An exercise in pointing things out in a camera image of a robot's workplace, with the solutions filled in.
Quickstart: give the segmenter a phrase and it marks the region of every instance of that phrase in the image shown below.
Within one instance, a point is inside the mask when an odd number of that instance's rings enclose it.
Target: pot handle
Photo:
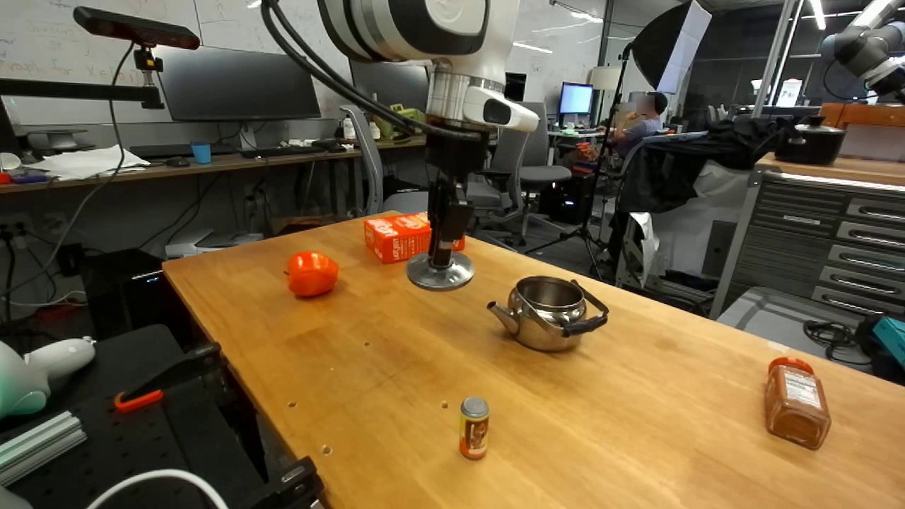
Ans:
[[[566,323],[563,325],[563,337],[576,337],[576,334],[584,334],[584,331],[593,331],[593,328],[604,325],[608,316],[610,316],[610,307],[604,301],[598,301],[593,293],[588,293],[576,279],[571,279],[571,286],[583,292],[583,296],[598,311],[598,316],[588,316],[588,318],[578,318],[578,323]]]

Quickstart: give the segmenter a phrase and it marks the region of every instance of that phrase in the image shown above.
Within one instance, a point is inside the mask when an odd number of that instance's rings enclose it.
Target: box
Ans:
[[[364,219],[364,245],[382,263],[400,263],[430,249],[430,219],[427,211],[417,215],[382,215]]]

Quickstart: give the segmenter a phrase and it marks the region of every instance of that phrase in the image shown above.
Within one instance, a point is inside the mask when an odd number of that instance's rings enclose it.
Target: black box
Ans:
[[[92,337],[115,337],[140,325],[163,323],[161,259],[139,249],[82,259]]]

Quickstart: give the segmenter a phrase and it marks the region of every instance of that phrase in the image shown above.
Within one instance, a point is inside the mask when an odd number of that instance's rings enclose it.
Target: cabinet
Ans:
[[[863,316],[905,314],[905,167],[854,157],[809,167],[762,157],[745,193],[713,316],[752,286]]]

